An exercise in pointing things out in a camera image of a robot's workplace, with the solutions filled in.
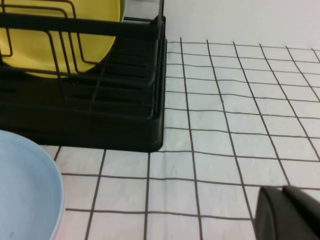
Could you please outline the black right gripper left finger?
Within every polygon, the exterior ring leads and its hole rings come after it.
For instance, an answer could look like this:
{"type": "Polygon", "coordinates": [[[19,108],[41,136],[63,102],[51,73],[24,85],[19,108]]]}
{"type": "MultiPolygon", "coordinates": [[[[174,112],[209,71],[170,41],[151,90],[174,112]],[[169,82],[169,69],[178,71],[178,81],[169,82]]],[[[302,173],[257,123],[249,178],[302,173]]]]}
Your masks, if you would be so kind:
{"type": "Polygon", "coordinates": [[[318,240],[320,220],[306,220],[293,203],[273,186],[261,187],[254,231],[258,240],[318,240]]]}

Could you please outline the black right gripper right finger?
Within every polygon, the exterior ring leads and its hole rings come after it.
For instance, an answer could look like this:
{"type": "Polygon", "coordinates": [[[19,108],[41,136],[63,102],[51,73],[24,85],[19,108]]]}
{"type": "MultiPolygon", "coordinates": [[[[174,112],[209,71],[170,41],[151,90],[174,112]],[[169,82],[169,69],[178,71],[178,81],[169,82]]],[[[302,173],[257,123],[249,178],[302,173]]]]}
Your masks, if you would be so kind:
{"type": "Polygon", "coordinates": [[[320,202],[295,186],[284,186],[282,192],[306,220],[320,219],[320,202]]]}

